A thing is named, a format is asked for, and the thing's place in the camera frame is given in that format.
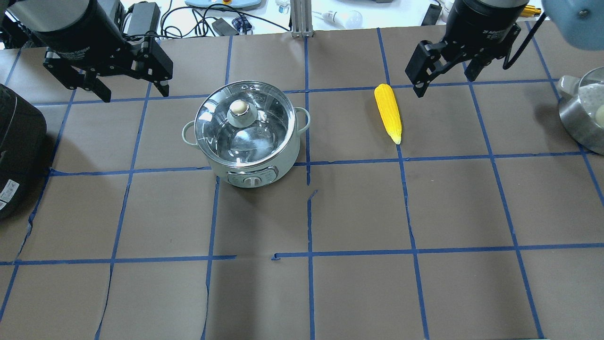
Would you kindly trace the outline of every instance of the label sticker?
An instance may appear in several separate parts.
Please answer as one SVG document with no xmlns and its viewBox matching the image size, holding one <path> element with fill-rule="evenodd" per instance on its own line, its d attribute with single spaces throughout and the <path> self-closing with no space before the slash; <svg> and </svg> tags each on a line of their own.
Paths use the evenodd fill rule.
<svg viewBox="0 0 604 340">
<path fill-rule="evenodd" d="M 19 188 L 19 183 L 13 180 L 8 180 L 4 186 L 4 190 L 0 192 L 0 200 L 9 203 L 14 194 L 17 192 L 17 188 Z"/>
</svg>

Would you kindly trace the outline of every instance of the light bulb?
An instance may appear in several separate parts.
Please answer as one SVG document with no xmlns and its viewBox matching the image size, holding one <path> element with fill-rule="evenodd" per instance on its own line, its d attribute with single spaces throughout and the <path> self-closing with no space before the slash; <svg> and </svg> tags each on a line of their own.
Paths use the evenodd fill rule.
<svg viewBox="0 0 604 340">
<path fill-rule="evenodd" d="M 325 21 L 330 21 L 347 30 L 363 27 L 363 15 L 358 11 L 327 11 L 321 15 Z"/>
</svg>

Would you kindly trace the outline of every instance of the glass lid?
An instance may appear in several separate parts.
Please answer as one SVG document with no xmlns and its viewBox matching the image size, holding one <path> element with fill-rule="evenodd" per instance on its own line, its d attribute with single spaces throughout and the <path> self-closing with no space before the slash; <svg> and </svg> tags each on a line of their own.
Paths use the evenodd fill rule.
<svg viewBox="0 0 604 340">
<path fill-rule="evenodd" d="M 247 80 L 226 85 L 204 101 L 195 120 L 195 136 L 214 161 L 254 166 L 281 152 L 294 126 L 294 108 L 283 92 Z"/>
</svg>

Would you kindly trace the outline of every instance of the pot handle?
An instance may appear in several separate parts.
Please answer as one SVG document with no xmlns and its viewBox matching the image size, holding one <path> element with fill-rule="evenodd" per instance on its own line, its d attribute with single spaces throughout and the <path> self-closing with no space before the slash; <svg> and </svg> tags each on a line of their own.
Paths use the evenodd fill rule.
<svg viewBox="0 0 604 340">
<path fill-rule="evenodd" d="M 580 79 L 573 76 L 562 76 L 558 81 L 558 90 L 560 91 L 560 95 L 566 99 L 570 100 L 574 97 L 579 90 L 579 81 Z"/>
<path fill-rule="evenodd" d="M 193 126 L 194 124 L 195 124 L 195 121 L 193 120 L 193 121 L 191 121 L 191 122 L 188 122 L 188 123 L 185 125 L 185 127 L 184 127 L 184 128 L 182 128 L 182 141 L 183 141 L 183 142 L 185 142 L 186 144 L 189 144 L 190 146 L 192 146 L 192 147 L 194 147 L 194 148 L 197 148 L 197 147 L 198 147 L 198 146 L 197 146 L 197 143 L 191 143 L 191 142 L 189 142 L 189 141 L 187 140 L 187 137 L 186 137 L 186 135 L 187 135 L 187 130 L 188 130 L 188 129 L 189 129 L 191 126 Z"/>
<path fill-rule="evenodd" d="M 306 115 L 306 119 L 308 120 L 308 122 L 306 123 L 306 125 L 298 130 L 298 134 L 302 134 L 304 133 L 306 130 L 308 130 L 308 127 L 310 126 L 310 113 L 305 109 L 305 108 L 294 108 L 294 110 L 296 110 L 296 112 L 303 112 Z"/>
</svg>

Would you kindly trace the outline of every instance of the lid knob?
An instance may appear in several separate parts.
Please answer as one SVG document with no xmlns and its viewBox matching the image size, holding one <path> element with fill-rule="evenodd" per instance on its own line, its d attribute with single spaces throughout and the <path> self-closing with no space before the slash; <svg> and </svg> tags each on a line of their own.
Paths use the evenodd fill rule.
<svg viewBox="0 0 604 340">
<path fill-rule="evenodd" d="M 229 106 L 229 110 L 231 110 L 231 112 L 235 116 L 241 116 L 245 114 L 248 109 L 249 104 L 240 99 L 235 100 L 231 103 L 231 106 Z"/>
<path fill-rule="evenodd" d="M 258 119 L 258 110 L 244 100 L 237 99 L 231 103 L 226 114 L 229 124 L 236 128 L 246 128 Z"/>
</svg>

